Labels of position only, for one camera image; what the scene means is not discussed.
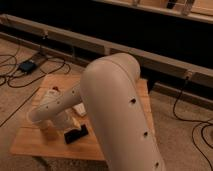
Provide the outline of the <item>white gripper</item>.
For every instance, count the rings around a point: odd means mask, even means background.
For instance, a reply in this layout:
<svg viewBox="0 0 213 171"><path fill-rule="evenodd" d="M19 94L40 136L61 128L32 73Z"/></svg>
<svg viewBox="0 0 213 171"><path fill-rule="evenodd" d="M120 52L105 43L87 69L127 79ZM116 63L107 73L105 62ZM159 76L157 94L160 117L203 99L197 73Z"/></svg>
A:
<svg viewBox="0 0 213 171"><path fill-rule="evenodd" d="M75 117L62 111L51 119L53 125L60 131L80 130L81 125Z"/></svg>

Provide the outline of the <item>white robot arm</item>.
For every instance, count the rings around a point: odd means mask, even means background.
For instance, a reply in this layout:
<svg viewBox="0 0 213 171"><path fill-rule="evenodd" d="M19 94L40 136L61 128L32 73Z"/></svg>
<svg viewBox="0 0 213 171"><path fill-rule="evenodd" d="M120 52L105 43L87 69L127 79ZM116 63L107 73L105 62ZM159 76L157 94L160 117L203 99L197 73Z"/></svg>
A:
<svg viewBox="0 0 213 171"><path fill-rule="evenodd" d="M64 128L65 110L83 104L110 171L166 171L137 92L139 78L140 65L133 56L101 57L66 92L45 94L28 118L39 127L50 120Z"/></svg>

